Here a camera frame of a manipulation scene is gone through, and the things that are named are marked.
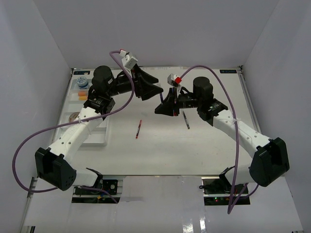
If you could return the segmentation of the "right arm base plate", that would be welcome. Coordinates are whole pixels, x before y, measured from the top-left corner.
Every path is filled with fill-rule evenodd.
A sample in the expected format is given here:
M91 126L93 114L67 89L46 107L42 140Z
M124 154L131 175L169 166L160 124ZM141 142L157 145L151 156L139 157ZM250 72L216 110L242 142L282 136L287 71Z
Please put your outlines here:
M231 185L223 182L219 175L201 176L201 184L199 189L203 192L205 206L228 206L231 192ZM244 184L235 186L233 193L233 201L238 197L242 191ZM245 188L236 205L250 205L250 198L248 188Z

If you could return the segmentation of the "pink highlighter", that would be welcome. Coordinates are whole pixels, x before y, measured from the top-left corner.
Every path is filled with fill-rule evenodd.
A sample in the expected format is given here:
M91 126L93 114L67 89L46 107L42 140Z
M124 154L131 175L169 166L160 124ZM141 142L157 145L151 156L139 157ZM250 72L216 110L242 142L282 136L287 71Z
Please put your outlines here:
M87 100L87 96L79 96L78 100L81 100L81 101Z

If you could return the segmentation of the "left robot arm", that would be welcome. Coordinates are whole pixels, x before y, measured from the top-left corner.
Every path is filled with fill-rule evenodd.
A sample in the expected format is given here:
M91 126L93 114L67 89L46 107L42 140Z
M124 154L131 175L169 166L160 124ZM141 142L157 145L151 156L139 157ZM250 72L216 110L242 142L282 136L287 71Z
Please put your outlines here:
M38 177L66 191L72 186L85 186L91 193L102 190L102 174L86 168L76 170L71 166L74 155L92 133L113 110L114 96L129 92L141 100L148 100L163 92L157 85L158 79L141 70L137 58L130 52L118 50L110 52L121 56L122 69L116 77L108 66L99 66L93 72L92 85L77 122L72 123L65 132L46 149L39 148L35 153Z

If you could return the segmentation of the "black gel pen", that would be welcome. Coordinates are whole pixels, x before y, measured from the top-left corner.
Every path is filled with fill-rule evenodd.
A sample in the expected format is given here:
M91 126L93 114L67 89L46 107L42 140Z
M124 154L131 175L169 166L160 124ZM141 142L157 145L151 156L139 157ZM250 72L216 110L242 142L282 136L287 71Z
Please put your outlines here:
M184 111L182 111L182 114L183 114L183 118L184 118L185 124L187 126L187 129L189 130L190 129L190 125L189 125L188 119L186 117L186 114L185 114Z

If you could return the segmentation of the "blue cleaning gel jar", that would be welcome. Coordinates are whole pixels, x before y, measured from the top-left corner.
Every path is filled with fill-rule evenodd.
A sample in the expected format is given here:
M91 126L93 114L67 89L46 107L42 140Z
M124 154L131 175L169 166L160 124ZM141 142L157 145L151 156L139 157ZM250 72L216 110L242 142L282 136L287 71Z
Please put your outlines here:
M89 89L89 80L85 76L80 76L76 80L77 86L79 89Z

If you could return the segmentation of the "orange capped highlighter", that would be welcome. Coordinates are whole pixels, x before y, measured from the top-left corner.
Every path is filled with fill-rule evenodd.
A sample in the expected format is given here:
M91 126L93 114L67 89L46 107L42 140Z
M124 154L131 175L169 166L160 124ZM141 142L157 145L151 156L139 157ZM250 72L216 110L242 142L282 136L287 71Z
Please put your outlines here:
M88 92L85 92L85 91L78 92L78 96L87 96L87 95L88 95Z

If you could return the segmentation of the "red gel pen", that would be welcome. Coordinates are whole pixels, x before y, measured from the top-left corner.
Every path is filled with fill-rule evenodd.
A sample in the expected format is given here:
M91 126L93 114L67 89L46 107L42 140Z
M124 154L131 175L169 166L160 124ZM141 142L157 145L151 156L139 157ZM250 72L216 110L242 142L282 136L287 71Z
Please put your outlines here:
M141 125L142 125L142 119L139 121L139 124L138 124L138 129L137 129L137 132L136 132L136 139L138 139L139 131L140 131Z

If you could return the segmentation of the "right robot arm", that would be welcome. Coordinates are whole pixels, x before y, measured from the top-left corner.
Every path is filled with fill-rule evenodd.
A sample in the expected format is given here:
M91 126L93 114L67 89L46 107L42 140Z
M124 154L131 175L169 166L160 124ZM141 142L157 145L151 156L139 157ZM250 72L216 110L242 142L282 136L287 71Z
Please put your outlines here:
M232 193L238 184L245 183L267 187L290 169L286 143L279 137L270 139L235 120L228 107L214 98L207 77L196 77L192 92L181 86L177 75L170 74L167 81L171 88L155 114L174 117L180 109L195 108L203 121L227 134L251 157L250 164L237 170L228 167L219 175L219 187L224 193Z

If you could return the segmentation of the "large clear tape roll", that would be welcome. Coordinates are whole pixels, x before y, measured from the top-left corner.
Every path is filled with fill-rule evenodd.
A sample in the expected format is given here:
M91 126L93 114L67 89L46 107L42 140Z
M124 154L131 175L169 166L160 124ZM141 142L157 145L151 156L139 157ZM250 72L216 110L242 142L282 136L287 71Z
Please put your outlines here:
M79 112L74 112L69 116L69 122L73 122L76 120L76 118L78 117Z

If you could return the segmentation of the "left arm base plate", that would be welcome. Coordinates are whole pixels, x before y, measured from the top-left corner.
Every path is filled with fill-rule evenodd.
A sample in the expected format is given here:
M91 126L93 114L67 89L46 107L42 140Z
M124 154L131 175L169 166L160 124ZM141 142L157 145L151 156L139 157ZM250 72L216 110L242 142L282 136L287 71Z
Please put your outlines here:
M92 189L75 187L72 203L88 204L117 204L122 192L122 181L116 179L103 179Z

